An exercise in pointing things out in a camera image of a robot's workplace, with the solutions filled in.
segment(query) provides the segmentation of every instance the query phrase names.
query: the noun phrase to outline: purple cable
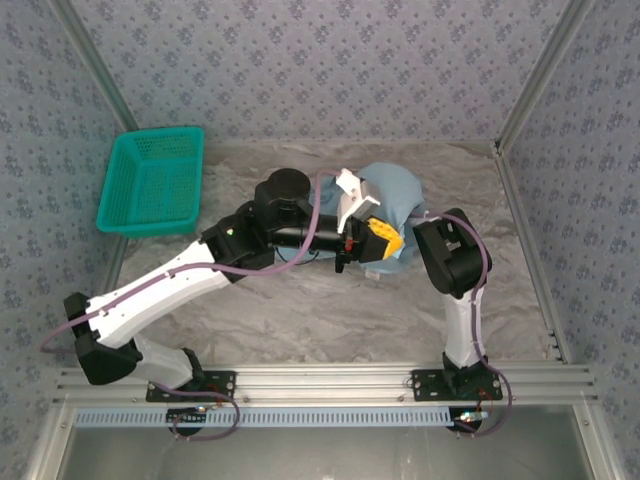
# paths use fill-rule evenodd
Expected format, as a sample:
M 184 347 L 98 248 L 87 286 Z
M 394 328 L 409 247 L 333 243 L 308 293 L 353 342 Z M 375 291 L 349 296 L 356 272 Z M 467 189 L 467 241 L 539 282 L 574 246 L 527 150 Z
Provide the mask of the purple cable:
M 478 247 L 480 248 L 480 255 L 482 256 L 482 273 L 480 274 L 478 283 L 476 284 L 475 287 L 473 287 L 473 291 L 471 292 L 471 338 L 473 339 L 473 346 L 476 350 L 476 355 L 478 355 L 478 358 L 480 359 L 480 362 L 482 363 L 482 365 L 484 365 L 485 368 L 490 372 L 498 375 L 498 377 L 502 379 L 502 382 L 504 383 L 504 386 L 507 389 L 507 411 L 505 412 L 503 417 L 498 421 L 498 423 L 496 423 L 494 426 L 492 426 L 488 430 L 485 430 L 480 433 L 476 433 L 475 430 L 473 430 L 471 427 L 469 427 L 468 425 L 465 425 L 462 422 L 456 422 L 456 425 L 469 430 L 471 432 L 470 434 L 475 437 L 485 437 L 487 435 L 490 435 L 496 432 L 504 425 L 504 423 L 507 421 L 507 418 L 509 418 L 509 415 L 511 415 L 511 408 L 513 407 L 513 394 L 511 392 L 511 384 L 507 380 L 507 377 L 504 375 L 504 373 L 502 373 L 497 368 L 489 365 L 489 363 L 485 360 L 484 355 L 482 355 L 482 351 L 480 350 L 480 343 L 478 341 L 478 311 L 476 307 L 476 298 L 478 296 L 478 292 L 484 285 L 484 282 L 487 279 L 487 275 L 489 273 L 489 257 L 487 256 L 487 247 L 485 247 L 484 243 L 482 242 L 482 239 L 476 233 L 473 227 L 471 227 L 471 225 L 466 223 L 464 220 L 460 220 L 458 217 L 455 217 L 453 215 L 449 215 L 446 213 L 430 213 L 430 212 L 426 212 L 424 215 L 420 215 L 420 217 L 425 218 L 427 220 L 437 220 L 438 218 L 443 218 L 445 220 L 449 220 L 450 222 L 453 222 L 459 225 L 464 230 L 466 230 L 469 235 L 473 237 L 475 242 L 478 244 Z
M 242 418 L 240 413 L 240 407 L 238 406 L 238 403 L 228 395 L 225 395 L 223 393 L 218 393 L 218 392 L 183 392 L 181 390 L 174 390 L 173 388 L 169 388 L 160 383 L 154 383 L 154 385 L 160 390 L 170 395 L 177 395 L 179 397 L 207 397 L 207 398 L 215 398 L 215 399 L 223 400 L 225 402 L 229 402 L 231 406 L 233 406 L 234 410 L 236 411 L 236 415 L 233 419 L 233 424 L 229 428 L 227 428 L 225 431 L 223 431 L 222 433 L 217 433 L 215 435 L 201 435 L 198 437 L 186 437 L 178 433 L 178 424 L 182 421 L 182 419 L 186 415 L 189 415 L 188 413 L 181 413 L 180 415 L 178 415 L 176 418 L 173 419 L 173 425 L 171 426 L 171 430 L 173 431 L 173 434 L 176 436 L 177 439 L 185 440 L 187 442 L 208 442 L 211 440 L 220 440 L 221 438 L 228 437 L 238 429 L 238 426 L 240 424 L 240 419 Z
M 324 170 L 320 170 L 316 174 L 316 188 L 315 188 L 315 194 L 314 194 L 313 209 L 311 211 L 311 221 L 309 222 L 309 231 L 304 241 L 302 242 L 302 246 L 300 247 L 300 250 L 298 250 L 298 253 L 296 253 L 294 257 L 288 262 L 282 265 L 279 265 L 277 267 L 265 268 L 264 270 L 248 270 L 245 268 L 231 267 L 228 265 L 218 265 L 212 262 L 196 262 L 196 263 L 189 263 L 186 265 L 182 265 L 180 267 L 176 267 L 171 270 L 167 270 L 166 273 L 169 274 L 169 276 L 173 276 L 176 273 L 184 272 L 187 270 L 193 270 L 196 268 L 210 268 L 212 270 L 231 273 L 234 275 L 265 276 L 265 275 L 274 275 L 277 273 L 282 273 L 289 270 L 292 267 L 295 267 L 298 261 L 309 251 L 311 242 L 313 242 L 313 236 L 316 232 L 316 229 L 318 228 L 318 220 L 320 219 L 320 204 L 322 203 L 322 177 L 324 175 L 337 176 L 337 175 L 340 175 L 340 172 L 337 170 L 324 169 Z M 105 304 L 100 310 L 96 310 L 95 312 L 82 315 L 76 318 L 75 320 L 59 325 L 45 337 L 43 342 L 40 344 L 40 351 L 43 353 L 73 353 L 73 351 L 69 351 L 69 350 L 51 349 L 47 345 L 49 344 L 49 342 L 51 342 L 51 340 L 53 340 L 55 337 L 57 337 L 61 333 L 73 327 L 76 327 L 84 322 L 87 322 L 94 317 L 97 317 L 100 314 L 100 312 L 108 312 L 109 310 L 116 307 L 117 305 L 124 302 L 125 300 L 133 297 L 134 295 L 137 295 L 138 293 L 142 292 L 143 290 L 149 288 L 152 285 L 155 285 L 156 283 L 164 280 L 165 278 L 167 278 L 166 274 L 160 274 L 156 277 L 150 278 L 146 282 L 141 283 L 137 287 L 132 288 L 128 292 L 123 293 L 121 296 Z

